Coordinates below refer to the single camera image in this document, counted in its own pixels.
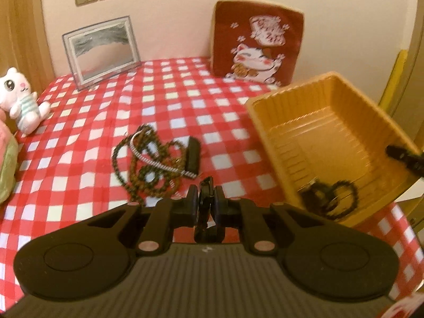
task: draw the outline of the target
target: lucky cat illustration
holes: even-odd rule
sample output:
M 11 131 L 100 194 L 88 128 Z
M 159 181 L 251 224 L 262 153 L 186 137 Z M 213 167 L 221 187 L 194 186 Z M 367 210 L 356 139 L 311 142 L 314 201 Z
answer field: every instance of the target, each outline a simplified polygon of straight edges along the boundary
M 273 75 L 280 66 L 280 58 L 273 60 L 265 56 L 261 49 L 249 48 L 242 43 L 235 52 L 234 65 L 231 67 L 234 73 L 227 76 L 271 84 L 275 82 Z
M 11 119 L 16 120 L 23 136 L 37 129 L 50 113 L 50 104 L 43 102 L 38 106 L 37 92 L 31 94 L 31 86 L 25 76 L 16 68 L 10 68 L 0 77 L 0 108 L 8 111 Z

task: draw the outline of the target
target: striped shirt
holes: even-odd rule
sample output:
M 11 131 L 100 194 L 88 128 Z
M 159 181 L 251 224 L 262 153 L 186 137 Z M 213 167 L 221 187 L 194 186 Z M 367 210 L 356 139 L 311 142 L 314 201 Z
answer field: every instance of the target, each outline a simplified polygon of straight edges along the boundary
M 21 105 L 21 113 L 19 114 L 18 118 L 16 118 L 16 124 L 18 125 L 19 129 L 22 129 L 22 125 L 20 125 L 20 123 L 23 121 L 23 118 L 25 117 L 25 115 L 29 112 L 36 112 L 37 115 L 40 115 L 40 110 L 38 109 L 38 104 L 37 102 L 34 100 L 34 97 L 32 96 L 32 94 L 29 94 L 25 97 L 23 97 L 20 101 L 19 101 L 20 105 Z

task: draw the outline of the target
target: yellow tray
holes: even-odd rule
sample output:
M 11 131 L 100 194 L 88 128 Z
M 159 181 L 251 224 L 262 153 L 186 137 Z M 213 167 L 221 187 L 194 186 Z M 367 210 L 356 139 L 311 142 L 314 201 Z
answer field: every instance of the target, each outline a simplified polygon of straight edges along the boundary
M 354 182 L 359 207 L 338 222 L 353 227 L 404 193 L 418 177 L 385 154 L 389 144 L 419 154 L 398 125 L 338 73 L 293 84 L 247 101 L 247 110 L 285 192 L 304 209 L 298 190 L 314 178 Z M 349 207 L 338 191 L 337 213 Z

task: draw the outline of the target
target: plush toy arm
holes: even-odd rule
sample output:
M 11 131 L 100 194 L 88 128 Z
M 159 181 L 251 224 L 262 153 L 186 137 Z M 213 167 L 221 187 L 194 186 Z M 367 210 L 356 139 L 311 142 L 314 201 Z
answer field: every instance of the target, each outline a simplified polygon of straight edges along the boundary
M 18 118 L 19 114 L 21 113 L 21 105 L 20 104 L 14 104 L 9 111 L 9 116 L 11 119 L 15 120 Z

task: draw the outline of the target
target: tablecloth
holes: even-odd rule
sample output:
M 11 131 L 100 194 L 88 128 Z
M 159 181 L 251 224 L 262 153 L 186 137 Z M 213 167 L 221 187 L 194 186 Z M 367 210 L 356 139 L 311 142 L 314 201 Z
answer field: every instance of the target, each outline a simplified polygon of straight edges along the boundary
M 270 87 L 216 78 L 202 58 L 145 62 L 94 88 L 78 92 L 71 76 L 58 78 L 39 101 L 52 105 L 50 117 L 31 136 L 17 135 L 20 167 L 14 194 L 2 206 L 0 225 L 0 310 L 23 294 L 13 272 L 16 252 L 31 239 L 84 220 L 128 201 L 111 166 L 114 147 L 143 123 L 163 141 L 188 136 L 202 144 L 201 174 L 190 184 L 214 176 L 227 197 L 247 197 L 259 206 L 283 201 L 272 167 L 243 104 Z M 129 150 L 118 156 L 128 175 Z M 157 199 L 147 198 L 154 206 Z M 423 253 L 401 210 L 392 204 L 358 229 L 394 247 L 400 271 L 391 295 L 401 298 L 422 281 Z M 236 231 L 226 241 L 235 241 Z M 177 242 L 192 241 L 180 228 Z

